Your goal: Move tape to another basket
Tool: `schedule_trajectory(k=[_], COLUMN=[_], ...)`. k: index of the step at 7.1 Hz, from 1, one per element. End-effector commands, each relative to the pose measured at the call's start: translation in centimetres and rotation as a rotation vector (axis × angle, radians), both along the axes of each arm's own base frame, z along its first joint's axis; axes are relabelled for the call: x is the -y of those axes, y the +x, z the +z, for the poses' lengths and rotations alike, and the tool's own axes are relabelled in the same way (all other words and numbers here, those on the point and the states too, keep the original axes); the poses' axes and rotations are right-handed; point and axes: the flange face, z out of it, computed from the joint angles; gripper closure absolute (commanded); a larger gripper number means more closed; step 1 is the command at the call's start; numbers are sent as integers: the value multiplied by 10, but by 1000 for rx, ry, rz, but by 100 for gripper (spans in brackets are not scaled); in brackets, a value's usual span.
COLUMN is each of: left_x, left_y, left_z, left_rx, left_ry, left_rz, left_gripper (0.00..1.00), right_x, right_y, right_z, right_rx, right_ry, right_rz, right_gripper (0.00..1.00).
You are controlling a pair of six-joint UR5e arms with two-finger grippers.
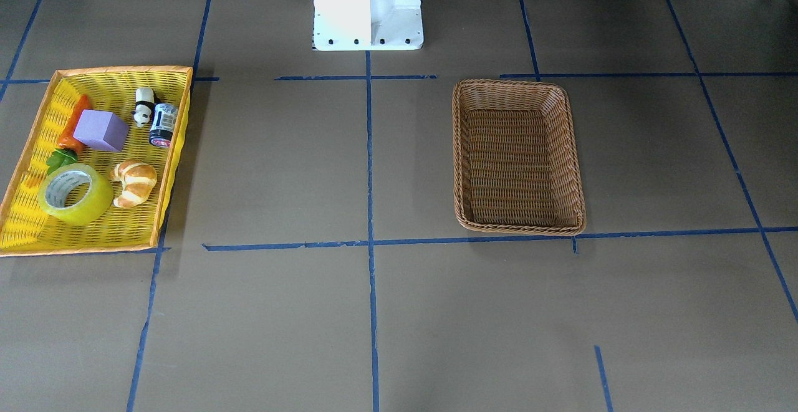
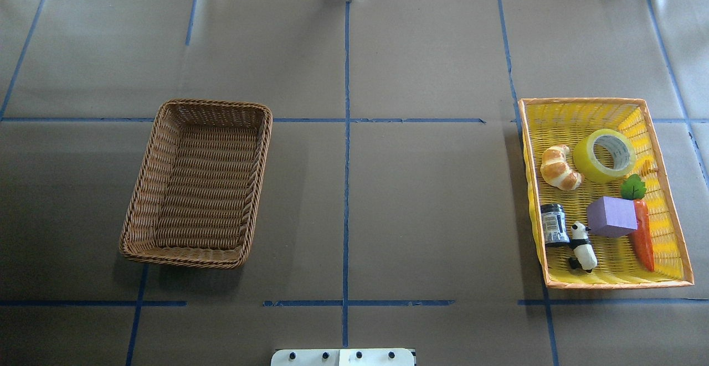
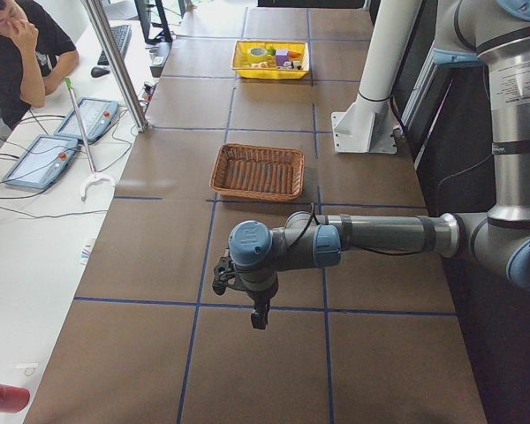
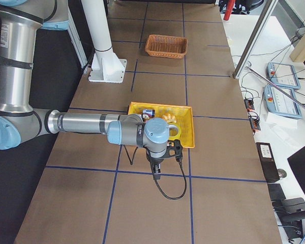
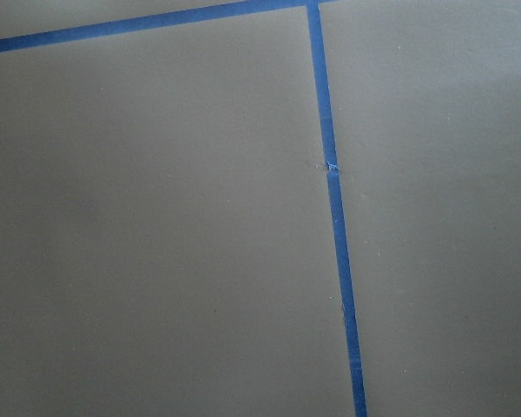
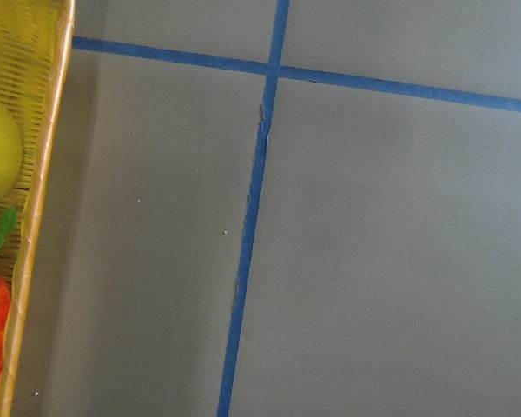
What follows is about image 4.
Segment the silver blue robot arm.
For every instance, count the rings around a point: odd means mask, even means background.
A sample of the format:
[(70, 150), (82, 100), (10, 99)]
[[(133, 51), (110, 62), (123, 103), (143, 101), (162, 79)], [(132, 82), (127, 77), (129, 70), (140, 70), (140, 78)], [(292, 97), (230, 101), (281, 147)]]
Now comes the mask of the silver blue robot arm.
[(160, 118), (142, 115), (64, 113), (29, 104), (38, 29), (66, 30), (67, 1), (0, 1), (0, 150), (45, 134), (104, 134), (110, 143), (146, 150), (154, 179), (169, 156), (169, 127)]

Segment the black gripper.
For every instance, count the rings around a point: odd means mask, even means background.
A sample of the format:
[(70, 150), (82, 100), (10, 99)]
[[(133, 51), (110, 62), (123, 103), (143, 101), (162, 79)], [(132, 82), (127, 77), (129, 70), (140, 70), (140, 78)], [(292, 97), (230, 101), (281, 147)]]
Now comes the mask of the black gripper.
[(149, 161), (150, 169), (154, 179), (161, 178), (161, 162), (162, 159), (155, 159), (151, 156), (150, 151), (146, 151), (146, 158)]

